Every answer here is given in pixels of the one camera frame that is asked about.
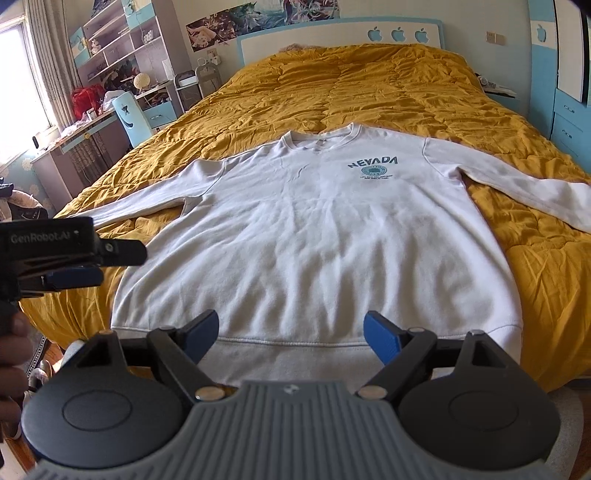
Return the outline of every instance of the apple logo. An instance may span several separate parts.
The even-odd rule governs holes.
[[[546,41],[546,30],[544,29],[544,27],[542,27],[542,25],[538,24],[538,40],[541,43],[544,43]]]
[[[394,39],[394,41],[405,41],[406,37],[404,36],[404,30],[400,29],[401,27],[398,27],[396,30],[392,30],[392,38]]]
[[[368,31],[368,37],[371,41],[381,41],[382,33],[378,30],[378,27],[375,27],[373,30]]]
[[[414,38],[416,38],[419,43],[427,43],[429,41],[429,37],[427,36],[427,32],[425,32],[424,28],[416,31],[414,33]]]

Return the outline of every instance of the wall outlet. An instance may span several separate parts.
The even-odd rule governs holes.
[[[505,45],[507,38],[500,33],[486,32],[486,41],[495,45]]]
[[[507,38],[500,33],[495,33],[495,43],[497,45],[505,45],[507,43]]]

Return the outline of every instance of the wooden floor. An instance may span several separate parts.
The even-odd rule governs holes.
[[[55,344],[51,344],[49,350],[45,354],[45,359],[49,360],[52,365],[58,363],[62,359],[61,350]],[[573,473],[570,476],[570,480],[580,480],[583,475],[591,469],[591,389],[589,390],[577,390],[583,403],[584,411],[584,430],[583,430],[583,441],[579,449],[579,455],[577,461],[574,464]],[[35,459],[33,454],[21,438],[16,442],[6,440],[6,443],[14,453],[16,459],[21,464],[23,470],[26,472],[31,470],[35,466]]]

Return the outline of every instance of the headboard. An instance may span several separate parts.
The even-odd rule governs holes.
[[[339,18],[262,30],[238,37],[242,65],[264,59],[292,43],[342,47],[363,43],[422,43],[445,48],[443,24],[430,18]]]

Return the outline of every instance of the light blue wall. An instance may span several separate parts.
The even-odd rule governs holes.
[[[4,183],[14,183],[15,190],[33,195],[47,210],[49,216],[53,217],[56,210],[31,165],[31,160],[35,159],[36,156],[35,150],[23,153],[8,165],[0,167],[0,177],[4,177]]]

